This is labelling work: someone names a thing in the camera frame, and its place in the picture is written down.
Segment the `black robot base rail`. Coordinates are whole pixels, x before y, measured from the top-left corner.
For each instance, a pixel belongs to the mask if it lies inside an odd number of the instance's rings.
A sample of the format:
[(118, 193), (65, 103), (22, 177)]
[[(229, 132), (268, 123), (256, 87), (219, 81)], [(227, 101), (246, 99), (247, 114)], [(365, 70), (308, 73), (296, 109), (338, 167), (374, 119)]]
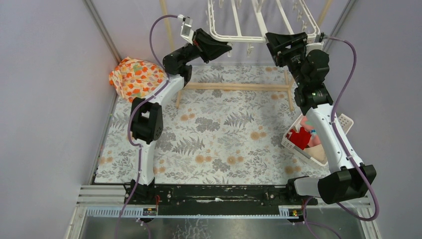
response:
[(154, 184), (159, 199), (152, 203), (129, 205), (149, 205), (161, 207), (224, 208), (230, 212), (245, 211), (245, 208), (264, 208), (282, 206), (302, 209), (306, 196), (298, 196), (291, 186), (284, 185), (192, 185), (192, 184)]

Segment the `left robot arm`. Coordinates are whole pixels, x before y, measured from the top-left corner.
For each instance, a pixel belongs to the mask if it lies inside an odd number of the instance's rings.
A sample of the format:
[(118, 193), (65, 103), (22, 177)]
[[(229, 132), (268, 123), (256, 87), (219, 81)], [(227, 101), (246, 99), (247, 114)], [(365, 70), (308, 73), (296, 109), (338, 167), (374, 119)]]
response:
[(125, 204), (150, 204), (159, 199), (154, 190), (154, 151), (163, 126), (163, 107), (192, 76), (189, 62), (200, 58), (205, 63), (232, 50), (228, 42), (213, 39), (201, 28), (191, 32), (189, 41), (163, 58), (167, 78), (146, 97), (136, 97), (131, 105), (128, 122), (129, 142), (139, 148), (137, 175), (127, 188)]

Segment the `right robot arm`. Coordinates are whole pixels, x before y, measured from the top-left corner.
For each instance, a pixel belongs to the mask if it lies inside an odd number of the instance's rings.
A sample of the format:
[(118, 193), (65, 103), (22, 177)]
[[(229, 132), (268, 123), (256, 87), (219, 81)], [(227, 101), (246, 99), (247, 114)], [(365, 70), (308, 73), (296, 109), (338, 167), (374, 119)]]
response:
[(308, 49), (305, 32), (284, 35), (266, 33), (267, 47), (278, 67), (286, 66), (297, 87), (295, 102), (314, 126), (327, 157), (330, 174), (322, 178), (299, 177), (288, 181), (285, 197), (298, 205), (305, 196), (321, 198), (327, 204), (357, 199), (370, 193), (377, 175), (373, 165), (363, 163), (336, 116), (324, 80), (329, 73), (329, 55), (321, 49)]

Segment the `red sock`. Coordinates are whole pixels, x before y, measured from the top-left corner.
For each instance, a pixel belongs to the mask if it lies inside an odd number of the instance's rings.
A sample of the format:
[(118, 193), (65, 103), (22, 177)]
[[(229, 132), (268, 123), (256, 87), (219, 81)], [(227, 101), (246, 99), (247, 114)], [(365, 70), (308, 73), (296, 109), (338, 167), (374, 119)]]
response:
[(287, 133), (287, 139), (301, 150), (304, 150), (308, 146), (311, 137), (312, 134), (303, 127), (300, 127), (299, 131), (291, 129)]

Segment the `white clip sock hanger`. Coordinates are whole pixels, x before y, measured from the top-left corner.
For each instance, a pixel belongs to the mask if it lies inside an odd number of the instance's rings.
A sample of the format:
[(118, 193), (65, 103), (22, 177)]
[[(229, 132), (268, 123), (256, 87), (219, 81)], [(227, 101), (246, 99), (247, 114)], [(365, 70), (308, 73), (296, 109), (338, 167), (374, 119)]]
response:
[[(210, 35), (212, 38), (218, 41), (225, 41), (229, 43), (243, 42), (248, 44), (247, 57), (251, 54), (253, 43), (267, 43), (265, 34), (268, 32), (266, 22), (262, 15), (262, 7), (264, 0), (252, 0), (253, 16), (257, 21), (259, 27), (260, 36), (247, 36), (243, 35), (240, 27), (240, 20), (237, 9), (241, 5), (240, 0), (232, 0), (230, 2), (233, 20), (235, 24), (236, 34), (235, 35), (221, 35), (216, 30), (217, 20), (214, 12), (214, 1), (208, 0), (208, 26)], [(282, 19), (282, 26), (288, 31), (289, 34), (295, 34), (294, 26), (299, 25), (300, 33), (305, 32), (308, 35), (307, 40), (307, 53), (312, 50), (322, 50), (323, 43), (314, 43), (317, 34), (320, 34), (320, 28), (317, 22), (314, 20), (308, 6), (304, 0), (276, 0), (276, 12), (280, 14)]]

